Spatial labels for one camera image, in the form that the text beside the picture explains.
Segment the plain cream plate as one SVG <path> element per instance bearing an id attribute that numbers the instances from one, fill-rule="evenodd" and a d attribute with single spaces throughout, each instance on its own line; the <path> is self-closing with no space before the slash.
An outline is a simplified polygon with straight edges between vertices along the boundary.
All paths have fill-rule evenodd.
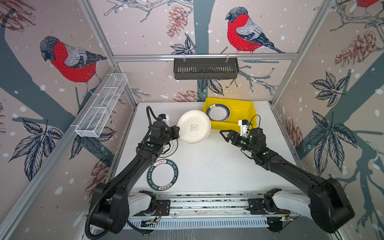
<path id="1" fill-rule="evenodd" d="M 203 142 L 211 131 L 211 121 L 202 111 L 191 110 L 183 114 L 177 126 L 180 128 L 180 139 L 187 144 Z"/>

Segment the green lettered rim plate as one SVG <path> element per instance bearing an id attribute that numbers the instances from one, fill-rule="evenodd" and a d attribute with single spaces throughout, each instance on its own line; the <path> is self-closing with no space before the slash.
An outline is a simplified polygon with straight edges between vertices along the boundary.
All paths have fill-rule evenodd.
<path id="1" fill-rule="evenodd" d="M 156 161 L 147 172 L 147 183 L 155 191 L 165 191 L 171 188 L 178 180 L 179 169 L 169 159 Z"/>

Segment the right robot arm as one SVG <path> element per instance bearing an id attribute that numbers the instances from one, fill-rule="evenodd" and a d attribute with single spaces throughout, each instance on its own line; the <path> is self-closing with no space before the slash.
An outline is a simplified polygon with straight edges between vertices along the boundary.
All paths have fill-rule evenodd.
<path id="1" fill-rule="evenodd" d="M 280 189 L 265 195 L 265 209 L 290 210 L 313 220 L 323 231 L 334 233 L 355 217 L 355 211 L 341 184 L 334 178 L 324 179 L 291 164 L 269 149 L 261 128 L 251 129 L 247 137 L 234 130 L 221 130 L 226 142 L 249 152 L 256 165 L 275 173 L 300 189 L 305 197 L 296 197 Z"/>

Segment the small green rimmed plate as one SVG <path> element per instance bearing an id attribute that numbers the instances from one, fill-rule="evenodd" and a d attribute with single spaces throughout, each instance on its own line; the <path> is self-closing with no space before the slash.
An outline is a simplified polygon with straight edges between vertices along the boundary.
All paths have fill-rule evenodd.
<path id="1" fill-rule="evenodd" d="M 226 105 L 213 104 L 207 108 L 206 114 L 211 121 L 225 122 L 230 118 L 231 110 Z"/>

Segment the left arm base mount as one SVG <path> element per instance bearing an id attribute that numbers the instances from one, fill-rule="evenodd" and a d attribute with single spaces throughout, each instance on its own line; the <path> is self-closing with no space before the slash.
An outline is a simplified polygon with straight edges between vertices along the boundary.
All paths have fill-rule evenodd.
<path id="1" fill-rule="evenodd" d="M 139 212 L 134 217 L 159 217 L 169 216 L 171 209 L 170 200 L 157 200 L 156 207 L 152 212 L 145 213 L 145 211 Z"/>

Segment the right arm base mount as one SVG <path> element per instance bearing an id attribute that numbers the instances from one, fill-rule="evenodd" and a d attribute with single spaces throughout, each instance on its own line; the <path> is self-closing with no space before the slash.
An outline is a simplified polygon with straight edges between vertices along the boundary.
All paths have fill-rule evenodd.
<path id="1" fill-rule="evenodd" d="M 276 207 L 275 204 L 265 204 L 265 199 L 256 198 L 248 199 L 248 208 L 247 211 L 251 215 L 290 215 L 289 210 L 282 210 Z"/>

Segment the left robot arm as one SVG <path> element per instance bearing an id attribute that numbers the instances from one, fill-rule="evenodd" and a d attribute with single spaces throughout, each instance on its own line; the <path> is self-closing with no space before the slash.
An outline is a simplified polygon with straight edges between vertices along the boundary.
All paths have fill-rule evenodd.
<path id="1" fill-rule="evenodd" d="M 93 191 L 85 225 L 85 234 L 97 240 L 112 232 L 119 233 L 129 219 L 128 195 L 138 179 L 162 154 L 164 146 L 180 137 L 180 128 L 155 121 L 136 147 L 134 159 L 108 183 L 99 183 Z"/>

